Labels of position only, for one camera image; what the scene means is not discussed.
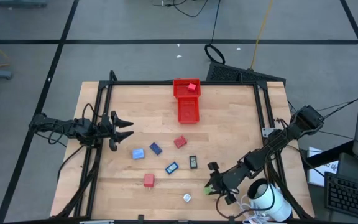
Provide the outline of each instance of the keyboard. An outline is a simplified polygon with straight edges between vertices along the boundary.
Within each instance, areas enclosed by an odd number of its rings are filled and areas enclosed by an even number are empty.
[[[329,172],[324,176],[325,207],[358,217],[358,180]]]

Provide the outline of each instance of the wooden table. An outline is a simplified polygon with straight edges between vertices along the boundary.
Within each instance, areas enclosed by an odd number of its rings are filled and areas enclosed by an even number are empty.
[[[82,84],[76,118],[81,117],[85,104],[94,103],[97,86],[98,82]],[[113,86],[109,110],[117,111],[123,120],[134,122],[121,131],[135,133],[118,145],[116,152],[112,152],[105,141],[92,219],[134,220],[143,214],[147,220],[224,220],[215,210],[218,196],[203,194],[210,173],[207,163],[216,161],[224,171],[247,152],[262,146],[255,95],[252,86],[201,86],[201,89],[200,122],[185,125],[177,121],[177,101],[172,86]],[[288,122],[290,112],[283,83],[268,82],[268,92],[274,118]],[[260,97],[268,124],[262,91]],[[88,110],[86,117],[91,119],[91,116]],[[173,140],[181,134],[188,144],[177,149]],[[149,148],[153,142],[163,150],[159,156]],[[69,140],[65,158],[78,146],[77,140]],[[132,159],[132,150],[138,148],[144,149],[145,159]],[[197,156],[198,169],[190,169],[191,155]],[[77,190],[84,156],[85,150],[63,168],[51,215],[60,212]],[[282,159],[290,192],[305,211],[314,216],[299,153],[288,147],[283,150]],[[168,175],[165,168],[173,161],[179,169]],[[143,186],[144,174],[155,175],[154,188]],[[239,187],[240,195],[246,194],[255,180],[245,179]],[[191,195],[188,203],[183,200],[185,194]],[[81,214],[85,214],[87,201],[88,192]],[[224,200],[220,201],[219,209],[226,215],[240,212],[237,204],[226,205]]]

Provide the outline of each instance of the white object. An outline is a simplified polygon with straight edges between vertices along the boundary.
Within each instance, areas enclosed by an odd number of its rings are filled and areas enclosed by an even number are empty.
[[[264,213],[272,217],[275,221],[282,222],[291,215],[292,208],[291,205],[284,199],[280,191],[278,191],[272,184],[267,184],[266,179],[259,179],[255,181],[248,190],[250,202],[254,202],[258,208],[262,209],[269,208],[272,205],[273,194],[273,207],[264,211]]]
[[[320,149],[309,147],[308,157],[320,154],[321,152],[322,150]],[[334,162],[330,162],[329,164],[321,165],[317,167],[316,170],[320,171],[322,174],[325,172],[331,172],[333,174],[336,174],[337,168],[338,168],[338,161],[334,161]],[[324,177],[322,177],[314,169],[310,169],[308,171],[308,182],[310,184],[324,187]]]
[[[258,208],[258,206],[256,206],[255,202],[251,201],[249,202],[249,204],[243,202],[243,200],[247,198],[247,195],[243,195],[240,199],[240,202],[238,201],[238,199],[236,198],[236,202],[237,204],[240,206],[240,209],[241,211],[244,211],[245,209],[255,209],[255,208]],[[245,212],[243,214],[243,216],[245,216],[246,219],[244,219],[242,222],[243,223],[247,223],[247,222],[250,222],[250,223],[256,223],[256,224],[263,224],[263,223],[266,223],[268,222],[268,220],[270,219],[269,216],[266,216],[266,214],[264,212],[260,212],[260,211],[254,211],[253,212],[254,214],[251,215],[250,212]]]
[[[185,194],[185,196],[183,196],[183,199],[185,200],[185,202],[189,202],[191,200],[190,194]]]

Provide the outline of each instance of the dark blue block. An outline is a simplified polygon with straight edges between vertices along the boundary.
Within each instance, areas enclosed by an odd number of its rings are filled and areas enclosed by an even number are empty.
[[[154,153],[156,153],[157,155],[159,155],[162,152],[162,149],[160,148],[160,146],[158,146],[155,142],[153,142],[153,144],[150,145],[150,148],[153,150]]]
[[[172,162],[167,168],[165,168],[165,171],[167,171],[168,174],[173,173],[173,171],[177,170],[179,168],[178,164],[176,162]]]

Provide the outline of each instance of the red cube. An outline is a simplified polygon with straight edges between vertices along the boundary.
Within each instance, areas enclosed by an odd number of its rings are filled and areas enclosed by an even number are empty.
[[[189,86],[187,87],[187,89],[189,89],[189,91],[196,91],[197,86],[195,84],[190,83]]]
[[[144,186],[145,187],[154,187],[154,174],[145,174],[144,175]]]
[[[185,137],[180,136],[179,138],[173,140],[173,143],[175,143],[175,145],[179,149],[180,147],[184,146],[187,143],[187,141],[186,141]]]

